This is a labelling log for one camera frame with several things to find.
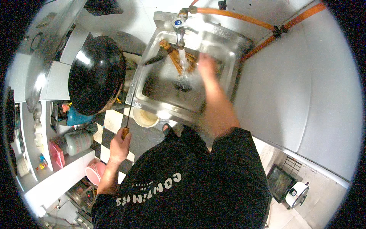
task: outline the orange hose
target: orange hose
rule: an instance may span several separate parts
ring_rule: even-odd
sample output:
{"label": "orange hose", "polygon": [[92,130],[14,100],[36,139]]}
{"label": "orange hose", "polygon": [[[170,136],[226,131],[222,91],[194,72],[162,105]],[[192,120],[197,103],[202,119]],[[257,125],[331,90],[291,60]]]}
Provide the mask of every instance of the orange hose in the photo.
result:
{"label": "orange hose", "polygon": [[194,0],[190,5],[189,7],[193,6],[194,4],[196,4],[196,2],[198,2],[198,0]]}
{"label": "orange hose", "polygon": [[234,13],[234,12],[231,12],[231,11],[218,10],[218,9],[212,9],[212,8],[197,8],[197,13],[217,14],[217,15],[222,15],[222,16],[228,16],[228,17],[231,17],[231,18],[237,18],[237,19],[240,19],[240,20],[243,20],[243,21],[246,21],[246,22],[250,22],[250,23],[262,26],[262,27],[264,27],[266,29],[269,29],[269,30],[272,30],[272,31],[275,29],[273,27],[273,25],[270,25],[266,22],[263,22],[263,21],[260,21],[260,20],[257,20],[255,18],[251,18],[251,17],[248,17],[248,16],[244,16],[244,15],[241,15],[241,14],[237,14],[237,13]]}
{"label": "orange hose", "polygon": [[285,28],[286,29],[289,29],[291,27],[293,27],[294,25],[296,25],[297,23],[303,21],[304,19],[322,11],[322,10],[325,10],[326,7],[323,3],[319,3],[315,6],[313,6],[312,8],[306,10],[304,13],[300,14],[299,16],[295,17],[294,19],[292,19],[290,22],[288,22],[286,25],[285,25]]}
{"label": "orange hose", "polygon": [[250,52],[248,52],[245,56],[242,57],[241,62],[245,61],[246,59],[248,59],[249,57],[251,57],[252,55],[256,54],[257,52],[259,52],[261,49],[263,49],[264,47],[266,47],[267,45],[269,45],[270,43],[272,43],[276,38],[272,35],[270,36],[267,40],[265,40],[263,43],[261,43],[259,46],[255,47],[254,49],[252,49]]}
{"label": "orange hose", "polygon": [[[319,3],[313,7],[311,7],[310,9],[304,11],[302,14],[300,14],[299,16],[295,17],[294,19],[292,19],[290,22],[288,22],[285,25],[286,29],[290,29],[291,27],[293,27],[294,25],[296,25],[297,23],[303,21],[304,19],[322,11],[325,10],[326,7],[324,6],[324,4]],[[267,40],[265,40],[263,43],[261,43],[259,46],[255,47],[252,51],[248,52],[245,56],[242,57],[241,62],[247,60],[249,57],[251,57],[252,55],[256,54],[257,52],[259,52],[261,49],[263,49],[264,47],[266,47],[267,45],[269,45],[270,43],[272,43],[276,38],[272,35],[270,36]]]}

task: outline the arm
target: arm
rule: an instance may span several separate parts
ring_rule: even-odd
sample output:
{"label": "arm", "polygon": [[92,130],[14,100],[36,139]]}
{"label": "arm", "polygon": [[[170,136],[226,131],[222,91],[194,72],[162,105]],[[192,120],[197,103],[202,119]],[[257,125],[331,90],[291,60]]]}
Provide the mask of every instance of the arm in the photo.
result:
{"label": "arm", "polygon": [[111,155],[97,189],[97,194],[116,194],[118,188],[118,167],[127,158],[131,133],[125,140],[121,138],[123,128],[119,129],[111,141]]}
{"label": "arm", "polygon": [[224,90],[216,77],[215,60],[200,53],[198,70],[206,89],[205,118],[215,137],[227,134],[233,127],[240,127],[232,104],[226,98]]}

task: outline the faucet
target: faucet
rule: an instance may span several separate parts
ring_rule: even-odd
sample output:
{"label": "faucet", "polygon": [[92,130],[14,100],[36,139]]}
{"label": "faucet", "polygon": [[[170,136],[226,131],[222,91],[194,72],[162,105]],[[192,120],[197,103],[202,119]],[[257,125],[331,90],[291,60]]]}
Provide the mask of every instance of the faucet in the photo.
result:
{"label": "faucet", "polygon": [[189,30],[189,31],[194,32],[195,34],[198,34],[198,31],[188,27],[186,24],[186,20],[188,19],[188,11],[189,11],[188,8],[181,9],[178,13],[178,17],[172,21],[172,26],[177,35],[177,46],[178,46],[178,49],[180,49],[180,50],[184,49],[183,37],[184,37],[184,34],[186,33],[186,30]]}

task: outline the black t-shirt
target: black t-shirt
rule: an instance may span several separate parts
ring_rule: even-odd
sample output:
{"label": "black t-shirt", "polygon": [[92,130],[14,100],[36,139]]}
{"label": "black t-shirt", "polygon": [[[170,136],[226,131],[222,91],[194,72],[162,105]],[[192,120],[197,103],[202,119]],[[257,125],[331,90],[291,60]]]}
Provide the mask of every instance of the black t-shirt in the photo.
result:
{"label": "black t-shirt", "polygon": [[165,141],[146,151],[92,218],[94,229],[262,228],[271,199],[250,132],[234,128],[209,155]]}

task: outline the black wok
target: black wok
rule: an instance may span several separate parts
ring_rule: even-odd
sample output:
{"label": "black wok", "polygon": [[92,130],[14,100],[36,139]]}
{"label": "black wok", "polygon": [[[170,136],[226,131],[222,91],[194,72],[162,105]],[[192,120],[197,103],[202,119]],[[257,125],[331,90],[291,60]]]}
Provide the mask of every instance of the black wok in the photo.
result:
{"label": "black wok", "polygon": [[89,35],[70,69],[72,105],[83,115],[107,110],[123,90],[125,75],[125,59],[113,39]]}

